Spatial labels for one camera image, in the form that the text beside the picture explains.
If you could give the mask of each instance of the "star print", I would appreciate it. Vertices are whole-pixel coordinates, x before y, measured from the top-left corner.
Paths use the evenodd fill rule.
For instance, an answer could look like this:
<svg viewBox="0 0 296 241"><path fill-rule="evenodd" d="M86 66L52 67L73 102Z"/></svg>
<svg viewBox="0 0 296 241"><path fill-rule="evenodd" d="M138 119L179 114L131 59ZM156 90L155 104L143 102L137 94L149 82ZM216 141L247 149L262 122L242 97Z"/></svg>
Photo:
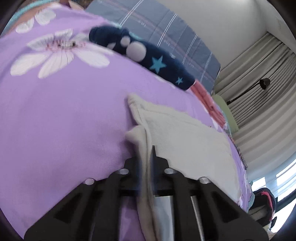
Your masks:
<svg viewBox="0 0 296 241"><path fill-rule="evenodd" d="M179 84L183 83L183 80L182 80L182 79L183 79L183 78L179 78L179 77L178 77L178 80L176 81L176 84L179 85Z"/></svg>
<svg viewBox="0 0 296 241"><path fill-rule="evenodd" d="M164 64L163 62L163 57L161 56L159 59L156 59L154 57L152 57L152 62L153 62L153 65L149 68L150 70L155 70L155 72L158 74L159 73L159 70L161 68L164 68L166 67L166 64Z"/></svg>

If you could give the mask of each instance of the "black floor lamp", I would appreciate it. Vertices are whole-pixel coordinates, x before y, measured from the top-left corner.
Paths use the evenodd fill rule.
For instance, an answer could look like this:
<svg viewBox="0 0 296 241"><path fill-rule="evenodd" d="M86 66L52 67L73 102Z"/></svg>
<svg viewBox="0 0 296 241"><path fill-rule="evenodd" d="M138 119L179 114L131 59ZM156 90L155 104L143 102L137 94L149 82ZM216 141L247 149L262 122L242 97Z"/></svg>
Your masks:
<svg viewBox="0 0 296 241"><path fill-rule="evenodd" d="M226 102L227 105L231 104L233 101L236 101L238 98L242 97L244 94L248 93L251 89L253 89L255 86L260 85L262 89L266 90L266 88L270 85L270 79L269 78L265 78L265 79L261 79L259 80L258 83L255 83L254 85L252 85L250 88L248 88L246 91L244 91L243 93L241 93L238 97L235 97L232 100L229 100Z"/></svg>

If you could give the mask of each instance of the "curtain pleat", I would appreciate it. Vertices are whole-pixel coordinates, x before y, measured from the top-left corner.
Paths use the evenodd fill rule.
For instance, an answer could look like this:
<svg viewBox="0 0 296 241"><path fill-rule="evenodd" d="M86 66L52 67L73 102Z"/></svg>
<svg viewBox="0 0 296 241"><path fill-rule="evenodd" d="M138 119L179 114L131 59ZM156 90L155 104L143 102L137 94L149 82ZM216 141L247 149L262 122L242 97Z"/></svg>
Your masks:
<svg viewBox="0 0 296 241"><path fill-rule="evenodd" d="M224 68L214 90L231 100L262 78L258 85L229 108L239 126L234 140L247 162L248 178L263 177L296 152L296 55L267 33Z"/></svg>

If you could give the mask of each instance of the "person's skin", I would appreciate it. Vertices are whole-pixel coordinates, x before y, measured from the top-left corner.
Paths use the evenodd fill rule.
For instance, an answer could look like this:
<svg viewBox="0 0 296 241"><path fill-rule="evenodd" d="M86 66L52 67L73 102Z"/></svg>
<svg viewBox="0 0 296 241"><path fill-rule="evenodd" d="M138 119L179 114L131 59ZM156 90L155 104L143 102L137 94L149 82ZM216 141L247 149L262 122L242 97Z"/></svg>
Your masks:
<svg viewBox="0 0 296 241"><path fill-rule="evenodd" d="M68 6L70 8L76 9L76 10L83 10L82 7L80 7L78 4L69 1L69 0L60 0L59 2L62 5ZM35 16L36 13L38 13L38 11L47 8L51 3L46 3L43 4L39 7L35 7L30 9L29 11L27 11L26 13L24 13L16 22L15 24L11 27L10 30L7 31L6 34L9 34L11 31L13 31L19 24L28 21L29 19L33 18Z"/></svg>

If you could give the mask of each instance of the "white wall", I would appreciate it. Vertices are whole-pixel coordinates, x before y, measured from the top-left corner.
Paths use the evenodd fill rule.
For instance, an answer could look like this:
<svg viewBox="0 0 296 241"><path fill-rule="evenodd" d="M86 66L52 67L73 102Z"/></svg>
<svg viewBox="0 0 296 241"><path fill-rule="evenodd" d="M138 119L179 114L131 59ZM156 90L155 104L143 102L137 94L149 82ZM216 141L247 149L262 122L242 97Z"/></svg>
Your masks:
<svg viewBox="0 0 296 241"><path fill-rule="evenodd" d="M268 32L296 53L296 40L278 11L267 0L256 0Z"/></svg>
<svg viewBox="0 0 296 241"><path fill-rule="evenodd" d="M158 0L176 12L213 52L221 67L265 33L255 0Z"/></svg>

